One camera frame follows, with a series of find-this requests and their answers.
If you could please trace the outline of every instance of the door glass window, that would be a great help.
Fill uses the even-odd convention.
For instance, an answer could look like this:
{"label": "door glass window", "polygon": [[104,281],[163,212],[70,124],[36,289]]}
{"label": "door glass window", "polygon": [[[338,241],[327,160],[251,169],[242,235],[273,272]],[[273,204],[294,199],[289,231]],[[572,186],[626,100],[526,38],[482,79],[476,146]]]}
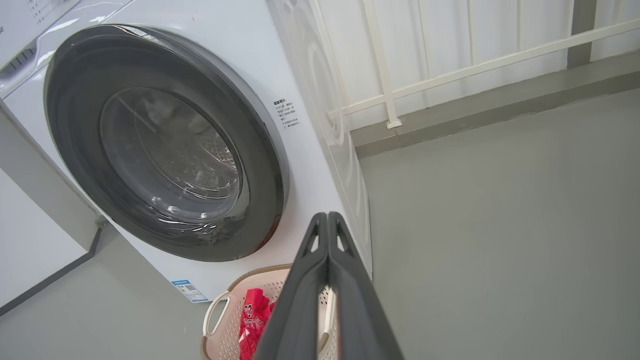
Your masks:
{"label": "door glass window", "polygon": [[128,88],[111,96],[100,137],[127,186],[168,218],[212,222],[238,199],[241,167],[228,144],[199,112],[166,92]]}

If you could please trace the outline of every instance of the energy label sticker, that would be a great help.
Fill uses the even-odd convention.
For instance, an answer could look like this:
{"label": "energy label sticker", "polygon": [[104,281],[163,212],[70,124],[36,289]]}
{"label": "energy label sticker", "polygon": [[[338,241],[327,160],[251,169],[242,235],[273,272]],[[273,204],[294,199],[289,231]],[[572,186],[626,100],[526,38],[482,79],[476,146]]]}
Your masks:
{"label": "energy label sticker", "polygon": [[187,280],[172,281],[171,283],[191,302],[209,301],[209,299],[202,295],[202,293]]}

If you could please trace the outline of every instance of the washing machine door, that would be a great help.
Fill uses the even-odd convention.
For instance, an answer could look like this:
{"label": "washing machine door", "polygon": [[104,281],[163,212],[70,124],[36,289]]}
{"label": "washing machine door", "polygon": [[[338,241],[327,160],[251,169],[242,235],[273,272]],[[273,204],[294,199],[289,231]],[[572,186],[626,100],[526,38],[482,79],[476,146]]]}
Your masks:
{"label": "washing machine door", "polygon": [[287,193],[282,143],[257,96],[212,54],[150,29],[88,28],[56,51],[45,107],[76,181],[139,239],[229,261],[274,233]]}

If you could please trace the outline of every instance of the front-loading washing machine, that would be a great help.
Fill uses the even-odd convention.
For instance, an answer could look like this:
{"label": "front-loading washing machine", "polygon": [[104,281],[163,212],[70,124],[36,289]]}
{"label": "front-loading washing machine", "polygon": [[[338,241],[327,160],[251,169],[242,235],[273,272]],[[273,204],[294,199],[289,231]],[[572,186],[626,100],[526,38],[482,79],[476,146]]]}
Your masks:
{"label": "front-loading washing machine", "polygon": [[345,215],[371,274],[366,187],[312,1],[49,5],[13,12],[0,37],[4,106],[189,300],[290,263],[321,211]]}

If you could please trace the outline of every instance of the baseboard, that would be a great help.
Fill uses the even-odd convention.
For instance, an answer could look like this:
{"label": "baseboard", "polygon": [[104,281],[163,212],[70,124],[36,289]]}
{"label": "baseboard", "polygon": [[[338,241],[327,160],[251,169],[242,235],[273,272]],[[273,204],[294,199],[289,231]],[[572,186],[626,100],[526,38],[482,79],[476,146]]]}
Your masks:
{"label": "baseboard", "polygon": [[98,230],[95,232],[95,236],[93,237],[93,242],[91,243],[89,252],[82,255],[80,258],[77,258],[75,261],[71,262],[69,265],[63,267],[57,272],[54,272],[48,278],[44,279],[43,281],[40,281],[38,284],[30,288],[29,290],[25,291],[15,299],[9,301],[8,303],[0,307],[0,316],[3,316],[4,314],[8,313],[12,309],[15,309],[18,305],[27,301],[33,295],[36,295],[37,293],[41,292],[42,290],[44,290],[44,288],[53,284],[56,280],[60,279],[64,275],[67,275],[69,272],[71,272],[71,270],[79,267],[85,261],[91,259],[95,255],[95,251],[98,247],[98,242],[100,241],[101,233],[102,233],[102,228],[99,227]]}
{"label": "baseboard", "polygon": [[351,132],[359,158],[640,87],[640,51],[538,76]]}

